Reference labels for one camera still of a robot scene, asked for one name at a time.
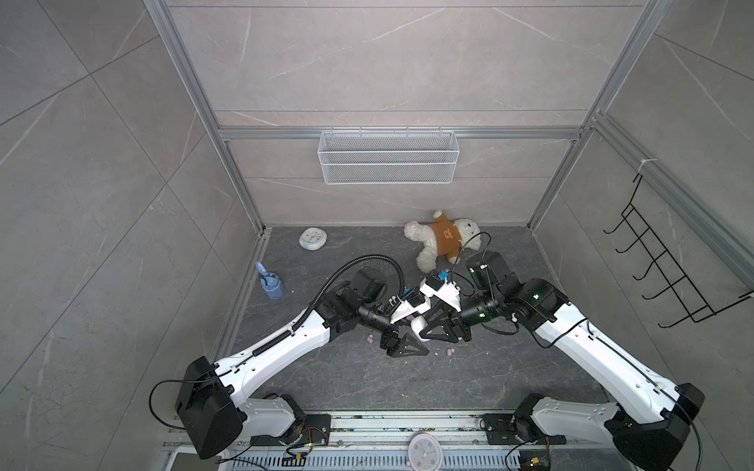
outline black wall hook rack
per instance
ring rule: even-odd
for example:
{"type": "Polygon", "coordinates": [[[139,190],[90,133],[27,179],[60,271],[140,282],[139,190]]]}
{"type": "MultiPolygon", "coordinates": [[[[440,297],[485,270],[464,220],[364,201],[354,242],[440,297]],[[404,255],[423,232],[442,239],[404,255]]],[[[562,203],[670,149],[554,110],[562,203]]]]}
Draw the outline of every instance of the black wall hook rack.
{"type": "Polygon", "coordinates": [[[649,258],[651,258],[651,261],[649,262],[649,266],[647,267],[647,269],[644,272],[644,274],[641,277],[638,277],[638,278],[636,277],[636,275],[633,275],[633,279],[637,280],[637,281],[644,280],[644,278],[646,278],[646,276],[649,274],[649,271],[651,270],[652,265],[654,265],[654,266],[657,267],[657,269],[660,271],[660,274],[665,279],[665,283],[667,283],[667,286],[665,288],[663,288],[656,295],[653,295],[653,296],[650,296],[650,297],[646,297],[646,296],[642,295],[642,298],[644,298],[644,299],[655,299],[656,297],[658,297],[659,295],[663,294],[667,290],[671,290],[671,291],[673,291],[673,294],[676,295],[676,298],[678,299],[678,301],[683,306],[683,309],[686,311],[686,315],[684,317],[682,317],[681,319],[675,321],[674,323],[671,323],[671,324],[669,324],[667,326],[663,326],[662,324],[658,323],[657,324],[658,326],[660,326],[663,329],[667,329],[669,327],[673,327],[673,326],[678,325],[679,323],[683,322],[686,319],[691,319],[691,321],[693,321],[695,323],[700,323],[703,320],[709,319],[712,316],[716,316],[717,314],[720,314],[722,311],[730,309],[731,307],[735,306],[736,304],[740,304],[740,303],[744,302],[745,300],[747,300],[747,299],[749,299],[749,298],[752,297],[752,294],[754,294],[754,291],[750,291],[748,293],[745,293],[745,294],[739,296],[737,301],[735,301],[735,302],[733,302],[733,303],[725,306],[722,309],[714,310],[712,308],[712,306],[710,306],[710,303],[707,301],[707,299],[704,298],[704,296],[702,295],[701,292],[699,292],[699,289],[694,284],[694,282],[691,280],[691,278],[688,277],[688,275],[686,274],[686,272],[683,269],[683,267],[676,260],[676,257],[674,257],[673,254],[667,249],[667,246],[665,245],[665,242],[663,242],[662,239],[660,239],[660,237],[657,235],[657,233],[654,232],[654,229],[652,229],[652,227],[649,225],[649,223],[647,223],[646,219],[644,219],[644,216],[642,216],[642,214],[638,211],[638,209],[636,208],[636,206],[633,205],[633,198],[636,196],[636,191],[639,189],[639,185],[642,182],[642,176],[637,173],[636,177],[634,177],[633,181],[636,182],[636,186],[634,187],[633,193],[631,194],[631,199],[629,200],[629,202],[626,205],[626,207],[624,208],[624,210],[621,211],[621,216],[622,216],[621,221],[618,223],[617,226],[615,226],[615,228],[612,231],[602,231],[602,232],[604,232],[605,234],[612,234],[620,226],[622,226],[622,224],[625,223],[631,229],[631,231],[633,232],[633,235],[636,236],[636,239],[625,250],[618,250],[618,249],[616,249],[615,252],[618,252],[618,253],[628,252],[629,250],[631,250],[631,248],[633,246],[635,246],[637,243],[639,243],[644,248],[644,250],[647,252],[647,254],[649,255],[649,258]],[[644,223],[644,225],[646,225],[647,228],[641,234],[636,230],[636,228],[633,225],[631,225],[631,221],[628,220],[628,216],[630,216],[631,214],[637,215],[642,220],[642,222],[644,223]],[[642,237],[644,237],[646,234],[653,235],[654,238],[662,246],[663,250],[658,255],[652,255],[652,252],[649,250],[649,248],[647,247],[647,245],[644,243],[644,240],[642,240],[642,237]],[[660,258],[662,258],[665,255],[667,255],[668,257],[670,257],[670,259],[673,261],[673,264],[680,270],[680,272],[682,274],[682,276],[680,278],[678,278],[677,280],[675,280],[673,282],[670,281],[670,278],[668,278],[668,276],[665,273],[665,271],[663,270],[663,268],[660,266],[659,263],[657,263],[657,261],[660,260],[660,258]],[[694,291],[696,291],[697,295],[699,295],[699,298],[704,303],[702,307],[700,307],[699,309],[695,310],[694,312],[691,312],[688,309],[688,307],[686,306],[686,303],[681,298],[681,295],[676,291],[676,285],[678,283],[680,283],[682,280],[687,280],[689,282],[689,284],[691,284],[691,286],[694,288],[694,291]],[[702,312],[705,309],[709,309],[710,313],[707,313],[704,317],[701,317],[700,319],[695,319],[694,318],[695,314],[698,314],[698,313],[702,312]]]}

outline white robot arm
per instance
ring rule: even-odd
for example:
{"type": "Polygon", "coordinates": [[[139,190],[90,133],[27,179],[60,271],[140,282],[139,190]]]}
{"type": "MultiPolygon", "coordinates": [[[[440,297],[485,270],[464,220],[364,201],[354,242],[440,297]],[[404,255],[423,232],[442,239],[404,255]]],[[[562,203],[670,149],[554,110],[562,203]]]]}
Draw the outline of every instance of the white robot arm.
{"type": "Polygon", "coordinates": [[[447,273],[440,273],[388,306],[375,302],[385,287],[378,271],[365,268],[349,285],[325,293],[331,277],[309,308],[276,332],[213,365],[204,357],[193,362],[185,375],[193,382],[183,384],[176,411],[200,457],[214,456],[239,436],[270,435],[288,443],[297,439],[303,413],[293,398],[251,399],[252,393],[294,360],[357,324],[381,332],[380,345],[390,356],[427,354],[412,336],[398,337],[397,326],[406,325],[402,318],[413,313],[420,341],[470,341],[471,326],[507,317],[544,339],[547,344],[535,338],[541,347],[557,347],[571,357],[616,399],[583,404],[532,394],[510,424],[522,441],[542,435],[587,439],[614,445],[646,471],[665,471],[688,436],[703,394],[643,365],[548,282],[519,283],[498,253],[488,252],[483,263],[472,257],[467,268],[477,285],[473,297],[462,301],[447,273]],[[430,308],[433,297],[441,301],[430,308]],[[433,333],[436,328],[443,333],[433,333]]]}

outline alarm clock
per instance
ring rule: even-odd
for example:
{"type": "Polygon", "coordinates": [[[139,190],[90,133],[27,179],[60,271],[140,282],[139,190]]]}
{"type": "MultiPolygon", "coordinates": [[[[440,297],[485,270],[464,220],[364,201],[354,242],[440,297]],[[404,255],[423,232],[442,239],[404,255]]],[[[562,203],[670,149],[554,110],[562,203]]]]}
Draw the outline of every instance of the alarm clock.
{"type": "Polygon", "coordinates": [[[409,443],[409,466],[413,471],[438,471],[443,465],[440,442],[429,433],[419,433],[409,443]]]}
{"type": "Polygon", "coordinates": [[[299,245],[307,250],[317,250],[327,242],[327,233],[319,228],[309,228],[299,237],[299,245]]]}

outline wire mesh basket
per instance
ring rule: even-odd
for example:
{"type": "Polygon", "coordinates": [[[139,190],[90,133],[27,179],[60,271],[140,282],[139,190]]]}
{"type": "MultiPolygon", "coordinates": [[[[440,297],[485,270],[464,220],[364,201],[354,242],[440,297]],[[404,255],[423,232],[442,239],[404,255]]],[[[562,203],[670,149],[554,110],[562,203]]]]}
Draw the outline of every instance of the wire mesh basket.
{"type": "Polygon", "coordinates": [[[458,140],[443,130],[331,130],[317,155],[328,185],[450,183],[458,140]]]}

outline dark stone floor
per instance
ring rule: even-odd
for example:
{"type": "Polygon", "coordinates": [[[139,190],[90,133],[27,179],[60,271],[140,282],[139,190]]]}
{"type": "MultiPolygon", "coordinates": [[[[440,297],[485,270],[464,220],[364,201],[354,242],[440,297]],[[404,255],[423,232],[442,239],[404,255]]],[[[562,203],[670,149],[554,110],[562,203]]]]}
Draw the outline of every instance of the dark stone floor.
{"type": "MultiPolygon", "coordinates": [[[[421,244],[403,236],[402,228],[325,228],[327,243],[318,251],[298,243],[305,228],[275,228],[263,262],[283,280],[287,293],[271,301],[255,286],[235,342],[242,350],[279,329],[307,305],[326,279],[347,261],[368,253],[395,258],[403,267],[407,285],[418,285],[422,273],[415,258],[421,244]]],[[[500,252],[524,281],[550,279],[547,266],[527,228],[487,228],[489,249],[500,252]]],[[[464,258],[474,253],[469,250],[464,258]]],[[[440,267],[449,264],[438,261],[440,267]]],[[[387,263],[376,261],[388,276],[389,293],[397,277],[387,263]]],[[[344,274],[348,280],[357,268],[344,274]]],[[[469,287],[458,281],[462,291],[469,287]]],[[[503,320],[490,326],[504,329],[503,320]]],[[[558,349],[541,349],[522,329],[504,337],[474,327],[474,339],[451,345],[430,341],[429,356],[392,359],[375,343],[371,331],[358,326],[324,347],[312,351],[274,376],[254,396],[270,392],[291,394],[304,409],[380,408],[515,408],[528,393],[561,400],[604,402],[599,386],[581,367],[558,349]],[[455,348],[452,357],[446,355],[455,348]]]]}

